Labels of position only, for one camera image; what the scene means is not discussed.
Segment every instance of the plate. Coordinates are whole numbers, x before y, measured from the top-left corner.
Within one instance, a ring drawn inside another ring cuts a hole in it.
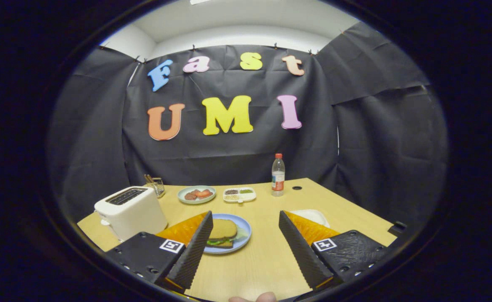
[[[184,199],[184,195],[194,191],[194,190],[199,190],[203,191],[205,189],[209,189],[213,193],[213,195],[210,195],[209,197],[205,197],[203,199],[196,199],[196,200],[186,200]],[[202,203],[206,203],[207,201],[210,201],[216,196],[216,190],[213,187],[209,187],[208,185],[195,185],[193,187],[187,187],[185,189],[182,189],[177,193],[177,197],[179,198],[180,201],[182,201],[185,204],[190,204],[190,205],[198,205]]]
[[[298,216],[304,217],[306,219],[309,219],[313,222],[317,222],[318,224],[323,225],[325,227],[328,228],[330,227],[325,216],[317,210],[298,210],[298,211],[290,211],[290,212]]]
[[[226,194],[227,191],[237,190],[237,194]],[[252,193],[240,193],[241,190],[250,190]],[[229,187],[223,191],[223,201],[227,203],[243,203],[246,201],[252,201],[257,197],[253,187]]]
[[[246,232],[248,233],[248,237],[234,240],[233,241],[233,248],[223,249],[223,248],[205,247],[203,252],[205,252],[207,254],[232,253],[232,252],[242,248],[248,242],[248,240],[250,240],[251,226],[246,220],[244,220],[244,218],[239,217],[239,216],[235,216],[235,215],[231,215],[231,214],[213,214],[213,219],[227,219],[227,220],[233,221],[238,227],[246,230]]]

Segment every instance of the white toaster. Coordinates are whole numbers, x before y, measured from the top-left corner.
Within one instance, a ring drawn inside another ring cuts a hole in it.
[[[123,242],[140,232],[156,234],[167,226],[151,187],[127,187],[95,204],[100,223]]]

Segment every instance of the white wall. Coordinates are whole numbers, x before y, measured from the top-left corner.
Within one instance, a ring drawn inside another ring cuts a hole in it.
[[[359,20],[318,0],[177,0],[148,12],[101,45],[138,60],[196,48],[254,44],[313,53]]]
[[[138,60],[143,62],[144,58],[149,59],[156,47],[156,42],[136,25],[129,24],[104,40],[100,45],[134,58],[140,56]]]
[[[233,44],[274,46],[274,43],[277,43],[278,47],[281,48],[296,49],[303,52],[308,52],[311,49],[313,53],[316,53],[328,42],[330,39],[324,36],[284,27],[227,26],[191,32],[165,40],[156,45],[150,58],[192,49],[192,44],[196,48],[200,48]]]

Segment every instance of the blue plate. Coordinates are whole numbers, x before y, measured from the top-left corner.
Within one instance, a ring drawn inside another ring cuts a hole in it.
[[[230,249],[225,249],[225,248],[212,248],[212,247],[205,247],[205,250],[203,252],[207,254],[227,254],[227,253],[232,253],[240,248],[242,248],[248,240],[250,240],[251,237],[251,226],[250,224],[244,220],[242,217],[231,215],[231,214],[213,214],[213,219],[227,219],[233,221],[238,227],[246,230],[248,233],[248,237],[246,238],[241,238],[238,240],[233,241],[233,248]]]

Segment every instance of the plastic bottle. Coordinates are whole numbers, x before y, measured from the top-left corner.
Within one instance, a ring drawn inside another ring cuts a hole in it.
[[[272,196],[283,195],[283,182],[285,180],[285,165],[281,159],[281,153],[276,153],[276,159],[272,164]]]

